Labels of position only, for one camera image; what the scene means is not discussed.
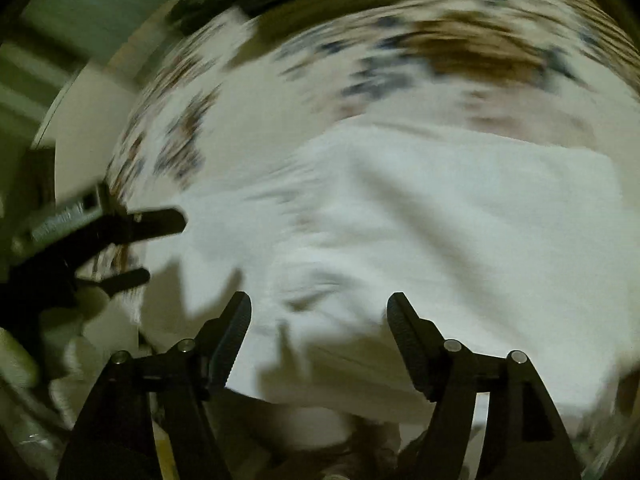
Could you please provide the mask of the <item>white pants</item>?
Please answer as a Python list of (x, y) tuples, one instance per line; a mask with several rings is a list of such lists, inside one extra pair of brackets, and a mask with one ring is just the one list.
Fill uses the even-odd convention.
[(229, 379), (244, 396), (425, 416), (387, 325), (394, 292), (476, 352), (525, 351), (564, 413), (636, 350), (638, 252), (611, 159), (585, 148), (352, 119), (175, 204), (188, 225), (146, 248), (134, 317), (166, 349), (247, 292)]

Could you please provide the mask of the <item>floral bed sheet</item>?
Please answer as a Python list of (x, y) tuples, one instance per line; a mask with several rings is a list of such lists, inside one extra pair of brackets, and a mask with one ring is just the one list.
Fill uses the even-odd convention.
[(610, 156), (639, 196), (639, 39), (598, 0), (229, 6), (166, 58), (106, 170), (130, 206), (284, 156), (340, 120), (428, 120)]

